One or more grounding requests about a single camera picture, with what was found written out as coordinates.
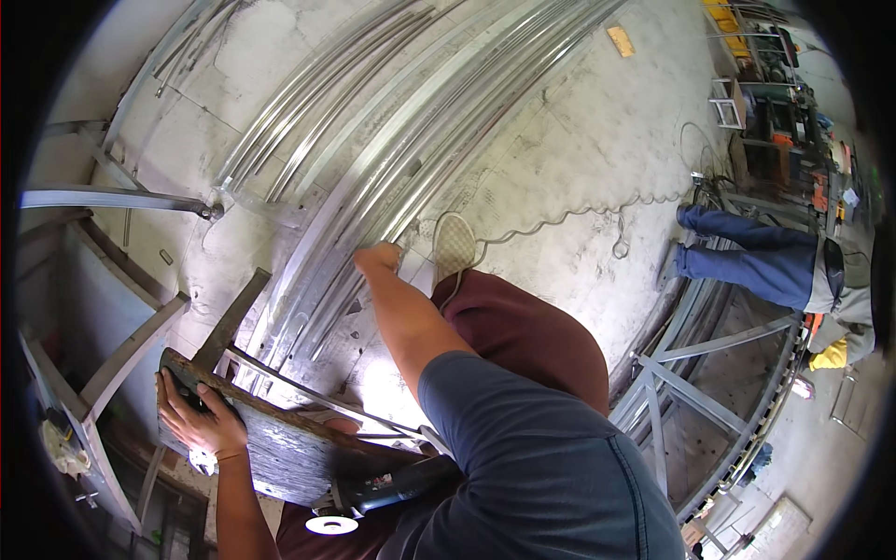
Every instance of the angle grinder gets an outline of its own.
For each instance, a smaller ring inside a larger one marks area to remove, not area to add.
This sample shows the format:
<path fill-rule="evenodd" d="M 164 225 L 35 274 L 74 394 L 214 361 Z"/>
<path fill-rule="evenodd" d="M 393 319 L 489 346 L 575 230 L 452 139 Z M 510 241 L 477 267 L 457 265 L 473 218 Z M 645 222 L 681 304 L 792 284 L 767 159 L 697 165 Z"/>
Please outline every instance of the angle grinder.
<path fill-rule="evenodd" d="M 326 494 L 314 500 L 306 529 L 321 535 L 341 535 L 358 528 L 357 519 L 370 510 L 404 502 L 461 477 L 457 463 L 437 455 L 365 480 L 335 478 Z"/>

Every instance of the maroon shorts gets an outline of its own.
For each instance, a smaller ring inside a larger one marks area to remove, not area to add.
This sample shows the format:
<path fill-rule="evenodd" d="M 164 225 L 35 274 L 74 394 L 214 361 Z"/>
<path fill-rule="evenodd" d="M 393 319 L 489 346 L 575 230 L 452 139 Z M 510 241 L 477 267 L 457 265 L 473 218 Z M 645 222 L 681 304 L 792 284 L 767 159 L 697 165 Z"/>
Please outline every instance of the maroon shorts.
<path fill-rule="evenodd" d="M 452 294 L 456 277 L 435 287 L 436 307 Z M 546 387 L 568 392 L 609 413 L 607 361 L 598 343 L 570 315 L 497 276 L 463 273 L 461 288 L 444 309 L 445 320 L 484 359 Z M 346 535 L 305 528 L 313 514 L 284 504 L 277 531 L 283 560 L 375 560 L 395 531 L 401 505 L 373 510 Z"/>

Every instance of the yellow glove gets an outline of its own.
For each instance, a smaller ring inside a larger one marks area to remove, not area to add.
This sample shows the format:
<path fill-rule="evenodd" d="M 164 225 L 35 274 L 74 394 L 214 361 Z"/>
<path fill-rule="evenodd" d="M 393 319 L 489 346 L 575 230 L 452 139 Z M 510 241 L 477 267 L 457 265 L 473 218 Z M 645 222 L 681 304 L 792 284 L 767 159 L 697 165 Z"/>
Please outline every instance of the yellow glove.
<path fill-rule="evenodd" d="M 809 369 L 844 367 L 846 365 L 846 337 L 834 342 L 823 352 L 815 354 L 809 360 Z"/>

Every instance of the navy blue t-shirt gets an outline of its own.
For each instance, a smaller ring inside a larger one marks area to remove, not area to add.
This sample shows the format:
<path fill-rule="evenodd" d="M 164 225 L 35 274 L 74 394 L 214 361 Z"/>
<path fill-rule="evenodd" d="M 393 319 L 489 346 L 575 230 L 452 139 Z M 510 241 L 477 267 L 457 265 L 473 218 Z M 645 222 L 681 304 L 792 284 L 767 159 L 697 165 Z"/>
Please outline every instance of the navy blue t-shirt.
<path fill-rule="evenodd" d="M 380 560 L 685 557 L 637 446 L 583 401 L 460 351 L 418 396 L 467 481 L 408 511 Z"/>

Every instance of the workshop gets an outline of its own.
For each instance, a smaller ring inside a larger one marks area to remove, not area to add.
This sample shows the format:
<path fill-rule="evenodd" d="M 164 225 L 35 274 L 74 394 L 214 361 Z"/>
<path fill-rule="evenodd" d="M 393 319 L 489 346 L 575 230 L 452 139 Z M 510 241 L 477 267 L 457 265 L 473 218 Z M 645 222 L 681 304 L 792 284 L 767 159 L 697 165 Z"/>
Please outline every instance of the workshop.
<path fill-rule="evenodd" d="M 896 229 L 822 16 L 93 4 L 4 205 L 72 557 L 847 557 Z"/>

